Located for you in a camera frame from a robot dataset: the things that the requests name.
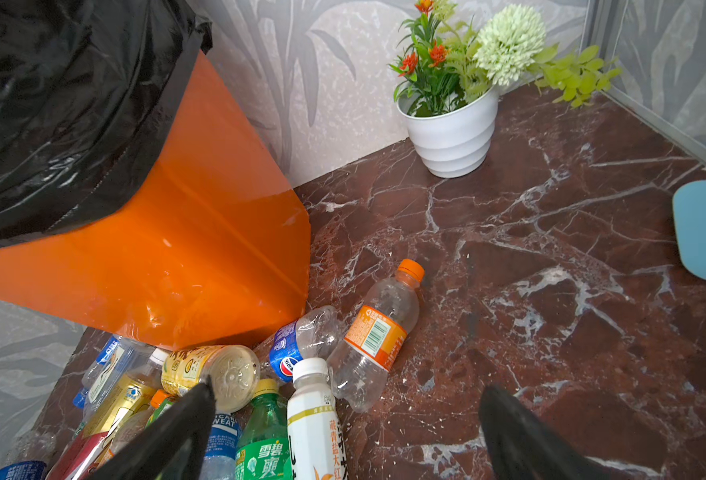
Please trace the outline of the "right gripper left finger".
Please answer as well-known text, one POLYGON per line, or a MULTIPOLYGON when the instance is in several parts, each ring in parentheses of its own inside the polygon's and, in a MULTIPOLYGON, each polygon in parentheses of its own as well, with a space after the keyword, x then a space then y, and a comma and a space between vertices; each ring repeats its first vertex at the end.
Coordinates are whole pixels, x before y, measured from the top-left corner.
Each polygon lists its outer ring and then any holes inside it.
POLYGON ((90 477, 197 480, 215 406, 212 380, 207 377, 90 477))

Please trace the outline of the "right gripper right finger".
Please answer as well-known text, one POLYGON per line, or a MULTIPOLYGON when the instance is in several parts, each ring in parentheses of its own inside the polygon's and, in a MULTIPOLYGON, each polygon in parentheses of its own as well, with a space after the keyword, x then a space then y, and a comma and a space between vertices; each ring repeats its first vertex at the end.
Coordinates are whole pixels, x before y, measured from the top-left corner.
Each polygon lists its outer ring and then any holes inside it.
POLYGON ((626 479, 578 451, 497 385, 484 388, 478 416, 498 479, 626 479))

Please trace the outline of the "blue label water bottle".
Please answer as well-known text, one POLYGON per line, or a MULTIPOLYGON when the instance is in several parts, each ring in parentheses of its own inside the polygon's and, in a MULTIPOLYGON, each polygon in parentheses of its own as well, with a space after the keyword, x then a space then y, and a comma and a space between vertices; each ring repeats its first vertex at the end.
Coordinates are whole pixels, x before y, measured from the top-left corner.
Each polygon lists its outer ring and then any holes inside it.
POLYGON ((240 434, 240 425, 233 415, 221 412, 215 414, 199 475, 200 480, 234 478, 240 434))

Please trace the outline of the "blue label crushed bottle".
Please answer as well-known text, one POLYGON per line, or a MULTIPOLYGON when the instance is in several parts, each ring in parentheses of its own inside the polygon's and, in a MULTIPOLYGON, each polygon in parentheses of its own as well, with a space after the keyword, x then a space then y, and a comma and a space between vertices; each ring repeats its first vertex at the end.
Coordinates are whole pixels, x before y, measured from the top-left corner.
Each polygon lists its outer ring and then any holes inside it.
POLYGON ((111 336, 82 377, 82 388, 73 405, 88 417, 130 369, 142 364, 153 348, 121 336, 111 336))

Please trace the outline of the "orange trash bin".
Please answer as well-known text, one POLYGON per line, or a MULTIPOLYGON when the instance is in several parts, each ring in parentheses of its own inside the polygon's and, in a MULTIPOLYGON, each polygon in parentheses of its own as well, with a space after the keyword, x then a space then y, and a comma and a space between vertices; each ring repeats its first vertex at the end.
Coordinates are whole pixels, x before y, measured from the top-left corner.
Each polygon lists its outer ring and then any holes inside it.
POLYGON ((307 211, 199 55, 134 197, 0 249, 0 300, 167 350, 252 345, 303 314, 309 257, 307 211))

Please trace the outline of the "black bin liner bag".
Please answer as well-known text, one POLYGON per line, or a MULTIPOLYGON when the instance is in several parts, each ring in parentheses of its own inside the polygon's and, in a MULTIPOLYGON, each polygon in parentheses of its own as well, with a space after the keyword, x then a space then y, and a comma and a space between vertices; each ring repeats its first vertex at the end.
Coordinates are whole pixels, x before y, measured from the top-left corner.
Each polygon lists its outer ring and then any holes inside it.
POLYGON ((123 208, 211 45, 184 1, 0 1, 0 248, 123 208))

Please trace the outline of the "orange label clear bottle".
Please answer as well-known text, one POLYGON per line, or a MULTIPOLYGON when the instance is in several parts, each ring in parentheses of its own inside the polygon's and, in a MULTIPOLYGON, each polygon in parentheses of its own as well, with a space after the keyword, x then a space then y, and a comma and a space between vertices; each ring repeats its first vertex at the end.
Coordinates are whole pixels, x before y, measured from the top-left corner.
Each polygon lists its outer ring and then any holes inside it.
POLYGON ((147 407, 143 407, 138 413, 132 414, 111 436, 111 441, 100 457, 98 466, 101 467, 108 460, 112 459, 124 446, 143 431, 154 411, 169 397, 169 393, 163 389, 159 389, 153 395, 147 407))

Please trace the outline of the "red yellow tea bottle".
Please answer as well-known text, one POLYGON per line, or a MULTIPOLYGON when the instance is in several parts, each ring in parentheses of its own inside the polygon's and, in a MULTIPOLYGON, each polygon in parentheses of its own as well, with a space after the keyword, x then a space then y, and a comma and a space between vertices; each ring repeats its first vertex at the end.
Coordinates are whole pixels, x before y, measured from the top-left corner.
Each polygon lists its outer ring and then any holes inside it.
POLYGON ((51 468, 47 479, 85 479, 97 468, 114 434, 134 414, 146 410, 161 388, 169 353, 156 348, 148 361, 124 373, 84 428, 51 468))

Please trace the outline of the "green sprite bottle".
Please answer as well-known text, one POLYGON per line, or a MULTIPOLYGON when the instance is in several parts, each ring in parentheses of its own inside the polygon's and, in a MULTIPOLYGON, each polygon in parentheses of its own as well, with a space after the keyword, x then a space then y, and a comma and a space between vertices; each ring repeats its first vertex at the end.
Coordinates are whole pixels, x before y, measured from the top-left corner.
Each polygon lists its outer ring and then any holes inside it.
POLYGON ((276 380, 257 383, 251 416, 237 444, 235 479, 292 479, 287 401, 276 380))

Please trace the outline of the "yellow label tea bottle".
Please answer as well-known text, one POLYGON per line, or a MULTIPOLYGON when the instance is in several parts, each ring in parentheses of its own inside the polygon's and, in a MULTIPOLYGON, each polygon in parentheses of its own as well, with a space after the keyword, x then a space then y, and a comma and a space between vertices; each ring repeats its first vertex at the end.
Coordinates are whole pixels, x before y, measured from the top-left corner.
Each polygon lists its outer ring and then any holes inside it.
POLYGON ((234 413, 253 397, 261 366, 256 354, 243 345, 202 346, 171 353, 161 374, 163 389, 181 397, 209 379, 216 409, 234 413))

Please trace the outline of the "white orange drink bottle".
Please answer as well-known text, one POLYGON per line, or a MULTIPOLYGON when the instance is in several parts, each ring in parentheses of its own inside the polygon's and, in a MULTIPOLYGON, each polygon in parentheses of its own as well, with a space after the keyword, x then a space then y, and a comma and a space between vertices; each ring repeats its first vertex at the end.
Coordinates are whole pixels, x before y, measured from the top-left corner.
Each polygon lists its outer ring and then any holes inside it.
POLYGON ((293 477, 347 479, 348 461, 327 362, 316 357, 297 363, 293 388, 287 405, 293 477))

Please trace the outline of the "pepsi label clear bottle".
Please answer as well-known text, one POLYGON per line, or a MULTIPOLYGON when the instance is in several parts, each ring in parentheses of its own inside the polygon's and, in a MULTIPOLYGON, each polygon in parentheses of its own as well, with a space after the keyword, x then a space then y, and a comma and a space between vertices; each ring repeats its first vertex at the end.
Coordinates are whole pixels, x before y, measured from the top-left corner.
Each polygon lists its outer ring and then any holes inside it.
POLYGON ((20 436, 7 454, 0 480, 43 480, 51 466, 56 438, 50 432, 31 430, 20 436))

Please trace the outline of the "orange cap clear bottle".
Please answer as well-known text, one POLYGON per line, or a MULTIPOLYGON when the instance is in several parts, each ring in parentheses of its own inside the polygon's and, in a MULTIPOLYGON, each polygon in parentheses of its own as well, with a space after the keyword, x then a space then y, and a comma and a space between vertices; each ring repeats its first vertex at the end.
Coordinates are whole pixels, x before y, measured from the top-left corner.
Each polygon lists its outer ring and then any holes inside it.
POLYGON ((374 284, 328 359, 332 392, 352 410, 364 413, 380 399, 408 334, 416 326, 417 290, 425 270, 403 260, 395 274, 374 284))

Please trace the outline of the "small pepsi bottle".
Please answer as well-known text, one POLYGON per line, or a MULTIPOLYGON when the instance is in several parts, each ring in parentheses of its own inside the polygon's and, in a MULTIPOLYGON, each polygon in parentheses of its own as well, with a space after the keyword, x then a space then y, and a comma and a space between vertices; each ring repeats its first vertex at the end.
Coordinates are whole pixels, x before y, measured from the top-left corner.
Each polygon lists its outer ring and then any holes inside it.
POLYGON ((260 378, 279 385, 293 382, 297 363, 309 358, 327 359, 343 336, 339 311, 331 305, 311 310, 260 343, 254 352, 260 363, 260 378))

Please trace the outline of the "white potted artificial flowers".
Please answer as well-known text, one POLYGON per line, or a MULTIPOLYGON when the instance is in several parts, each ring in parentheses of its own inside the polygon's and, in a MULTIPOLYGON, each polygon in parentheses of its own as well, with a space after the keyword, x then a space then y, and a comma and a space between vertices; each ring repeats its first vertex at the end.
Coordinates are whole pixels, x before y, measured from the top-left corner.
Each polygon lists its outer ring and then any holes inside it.
POLYGON ((530 80, 572 109, 589 106, 622 73, 596 45, 560 55, 532 6, 508 5, 482 27, 455 20, 452 1, 419 1, 406 47, 391 64, 393 99, 426 168, 440 178, 477 169, 490 150, 502 92, 530 80))

